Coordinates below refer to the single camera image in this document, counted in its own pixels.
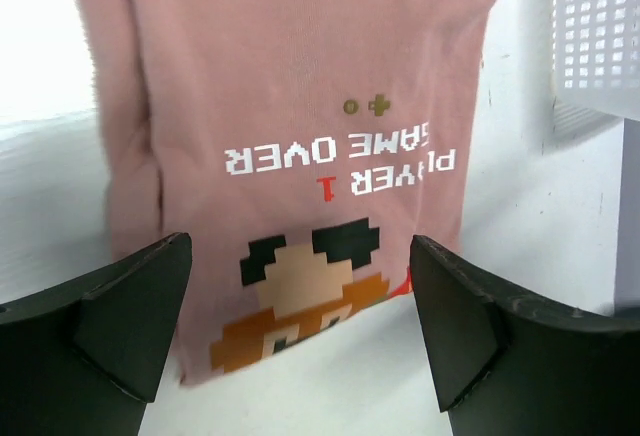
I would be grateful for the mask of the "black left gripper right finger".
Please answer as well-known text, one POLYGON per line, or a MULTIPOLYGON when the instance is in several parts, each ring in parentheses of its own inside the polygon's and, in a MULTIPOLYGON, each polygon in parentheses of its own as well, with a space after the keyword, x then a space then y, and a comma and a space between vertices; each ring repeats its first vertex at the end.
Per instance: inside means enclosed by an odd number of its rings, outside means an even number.
POLYGON ((603 316, 417 236, 410 271, 441 412, 467 436, 635 435, 639 311, 603 316))

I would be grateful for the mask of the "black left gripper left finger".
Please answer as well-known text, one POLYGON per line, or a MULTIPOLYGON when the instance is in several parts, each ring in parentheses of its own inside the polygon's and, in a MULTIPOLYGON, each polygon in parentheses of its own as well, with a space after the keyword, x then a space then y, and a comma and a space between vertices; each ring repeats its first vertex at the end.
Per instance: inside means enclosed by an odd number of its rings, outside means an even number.
POLYGON ((174 233, 2 304, 2 434, 137 434, 158 392, 191 266, 190 236, 174 233))

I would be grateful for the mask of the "pink pixel-print t-shirt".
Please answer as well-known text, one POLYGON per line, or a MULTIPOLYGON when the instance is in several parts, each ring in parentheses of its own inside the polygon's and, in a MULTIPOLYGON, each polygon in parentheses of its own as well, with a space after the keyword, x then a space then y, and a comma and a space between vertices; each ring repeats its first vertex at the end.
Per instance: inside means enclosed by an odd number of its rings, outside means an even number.
POLYGON ((459 243, 496 0, 76 0, 122 258, 192 240, 185 385, 411 291, 459 243))

